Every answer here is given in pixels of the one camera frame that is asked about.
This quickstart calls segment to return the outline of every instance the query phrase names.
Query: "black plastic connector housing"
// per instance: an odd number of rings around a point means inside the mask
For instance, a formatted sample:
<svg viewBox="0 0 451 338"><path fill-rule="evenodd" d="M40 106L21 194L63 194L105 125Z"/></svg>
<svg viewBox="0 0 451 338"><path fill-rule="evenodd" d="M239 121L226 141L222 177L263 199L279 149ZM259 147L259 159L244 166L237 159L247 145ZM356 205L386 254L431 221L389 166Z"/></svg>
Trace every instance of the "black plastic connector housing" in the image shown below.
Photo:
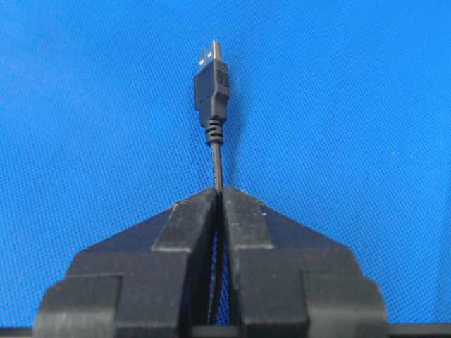
<svg viewBox="0 0 451 338"><path fill-rule="evenodd" d="M200 113L202 127L206 127L209 120L221 124L227 120L229 96L227 64L213 59L194 77L194 107Z"/></svg>

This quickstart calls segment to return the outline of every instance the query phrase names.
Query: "usb connector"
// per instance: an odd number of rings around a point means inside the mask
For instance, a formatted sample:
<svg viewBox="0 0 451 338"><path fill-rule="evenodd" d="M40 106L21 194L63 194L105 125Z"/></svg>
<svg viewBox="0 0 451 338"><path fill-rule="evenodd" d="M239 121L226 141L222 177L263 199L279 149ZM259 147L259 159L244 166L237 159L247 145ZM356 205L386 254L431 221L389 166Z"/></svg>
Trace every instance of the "usb connector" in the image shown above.
<svg viewBox="0 0 451 338"><path fill-rule="evenodd" d="M199 72L194 77L195 108L200 113L200 124L207 127L209 120L226 121L227 101L230 96L228 68L221 61L217 41L205 48L197 61Z"/></svg>

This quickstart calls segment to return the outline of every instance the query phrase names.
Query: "usb cable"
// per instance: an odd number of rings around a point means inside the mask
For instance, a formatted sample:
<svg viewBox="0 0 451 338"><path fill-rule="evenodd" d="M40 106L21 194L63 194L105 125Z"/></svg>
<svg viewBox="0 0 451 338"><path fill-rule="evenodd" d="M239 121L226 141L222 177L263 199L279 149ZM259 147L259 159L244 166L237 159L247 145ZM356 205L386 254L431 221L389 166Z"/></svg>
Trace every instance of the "usb cable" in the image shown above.
<svg viewBox="0 0 451 338"><path fill-rule="evenodd" d="M200 113L200 125L205 129L206 143L211 148L214 169L214 187L218 192L218 219L216 223L216 264L214 290L207 322L216 323L223 279L224 231L222 221L223 169L221 145L223 144L223 124L226 121L227 102L230 96L228 68L221 61L221 48L217 41L201 52L199 72L194 77L195 108Z"/></svg>

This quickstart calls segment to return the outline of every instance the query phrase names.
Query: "blue fabric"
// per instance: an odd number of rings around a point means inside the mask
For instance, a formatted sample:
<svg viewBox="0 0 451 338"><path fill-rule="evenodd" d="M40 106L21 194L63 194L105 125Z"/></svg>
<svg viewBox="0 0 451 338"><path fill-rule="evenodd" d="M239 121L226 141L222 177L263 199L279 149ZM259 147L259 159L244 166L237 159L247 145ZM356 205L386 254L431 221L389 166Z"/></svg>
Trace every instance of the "blue fabric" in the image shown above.
<svg viewBox="0 0 451 338"><path fill-rule="evenodd" d="M216 38L225 183L348 245L392 323L451 321L451 2L1 1L0 325L74 254L212 184L193 109Z"/></svg>

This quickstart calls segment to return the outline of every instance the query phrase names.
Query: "blue backdrop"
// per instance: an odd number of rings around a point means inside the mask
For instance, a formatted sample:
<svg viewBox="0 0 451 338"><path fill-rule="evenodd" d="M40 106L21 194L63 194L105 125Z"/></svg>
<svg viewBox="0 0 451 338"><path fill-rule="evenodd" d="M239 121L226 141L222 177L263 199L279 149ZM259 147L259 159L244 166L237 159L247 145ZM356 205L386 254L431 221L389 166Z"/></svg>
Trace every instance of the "blue backdrop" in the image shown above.
<svg viewBox="0 0 451 338"><path fill-rule="evenodd" d="M392 323L451 321L450 18L449 1L0 1L0 325L31 325L77 251L211 185L192 78L213 38L225 183L352 248Z"/></svg>

